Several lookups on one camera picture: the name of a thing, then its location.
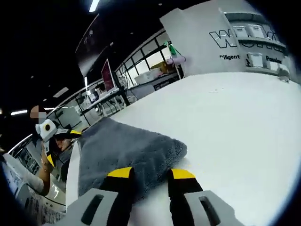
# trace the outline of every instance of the towel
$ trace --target towel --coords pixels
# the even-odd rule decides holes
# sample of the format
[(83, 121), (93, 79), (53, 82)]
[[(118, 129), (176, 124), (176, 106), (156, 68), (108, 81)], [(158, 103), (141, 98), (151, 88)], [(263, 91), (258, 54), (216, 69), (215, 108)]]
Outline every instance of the towel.
[(187, 146), (176, 139), (107, 117), (82, 134), (79, 146), (79, 196), (99, 188), (111, 171), (132, 166), (136, 201), (165, 181), (167, 171), (187, 153)]

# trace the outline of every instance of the person's arm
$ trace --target person's arm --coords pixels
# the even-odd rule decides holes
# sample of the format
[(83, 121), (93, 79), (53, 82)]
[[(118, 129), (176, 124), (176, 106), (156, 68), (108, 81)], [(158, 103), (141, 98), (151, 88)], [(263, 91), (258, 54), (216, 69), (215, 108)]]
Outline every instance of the person's arm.
[(42, 142), (42, 168), (39, 171), (39, 178), (43, 181), (43, 189), (40, 192), (41, 195), (47, 195), (50, 189), (50, 172), (52, 166), (48, 161), (45, 150), (44, 150), (44, 143)]

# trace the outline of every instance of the white sleeve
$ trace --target white sleeve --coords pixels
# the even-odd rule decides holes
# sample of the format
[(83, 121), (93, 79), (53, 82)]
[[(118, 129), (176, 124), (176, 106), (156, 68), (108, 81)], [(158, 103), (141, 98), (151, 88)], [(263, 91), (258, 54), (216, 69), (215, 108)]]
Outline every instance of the white sleeve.
[(18, 174), (25, 183), (28, 183), (28, 185), (38, 193), (43, 191), (44, 182), (41, 178), (33, 175), (18, 159), (15, 159), (10, 154), (6, 153), (3, 157), (5, 158), (7, 165), (13, 168), (15, 173)]

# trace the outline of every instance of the white table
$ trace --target white table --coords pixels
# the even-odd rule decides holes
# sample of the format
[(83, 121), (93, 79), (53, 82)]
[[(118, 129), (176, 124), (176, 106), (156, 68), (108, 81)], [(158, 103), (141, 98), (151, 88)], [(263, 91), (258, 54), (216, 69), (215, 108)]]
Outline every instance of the white table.
[[(266, 226), (295, 188), (301, 162), (301, 88), (258, 73), (213, 73), (175, 82), (112, 119), (179, 139), (179, 168), (231, 205), (246, 226)], [(72, 153), (66, 204), (77, 199)], [(172, 226), (167, 185), (133, 206), (129, 225)]]

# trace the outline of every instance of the computer monitor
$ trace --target computer monitor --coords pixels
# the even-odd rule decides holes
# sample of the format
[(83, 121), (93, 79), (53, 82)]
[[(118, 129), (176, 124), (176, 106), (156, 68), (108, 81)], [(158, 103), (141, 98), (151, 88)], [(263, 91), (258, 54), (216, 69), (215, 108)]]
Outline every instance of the computer monitor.
[(115, 82), (112, 76), (112, 72), (109, 65), (109, 60), (107, 59), (104, 63), (103, 69), (102, 69), (102, 77), (103, 82), (105, 86), (105, 90), (109, 92), (110, 90), (115, 88)]

